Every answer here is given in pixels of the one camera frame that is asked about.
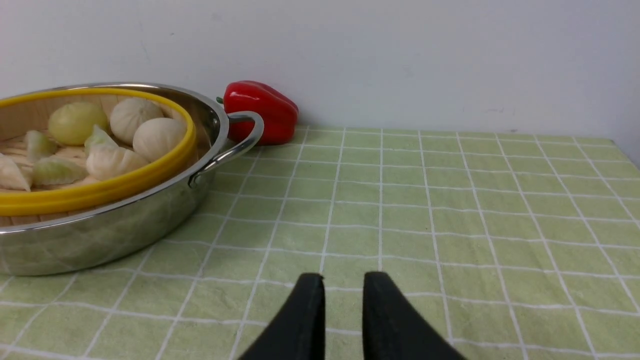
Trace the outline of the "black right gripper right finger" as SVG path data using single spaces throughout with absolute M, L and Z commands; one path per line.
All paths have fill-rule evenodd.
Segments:
M 362 298 L 366 360 L 464 360 L 423 319 L 386 272 L 366 272 Z

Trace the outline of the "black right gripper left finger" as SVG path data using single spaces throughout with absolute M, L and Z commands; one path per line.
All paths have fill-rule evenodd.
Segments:
M 324 360 L 326 298 L 323 277 L 302 273 L 265 330 L 241 360 Z

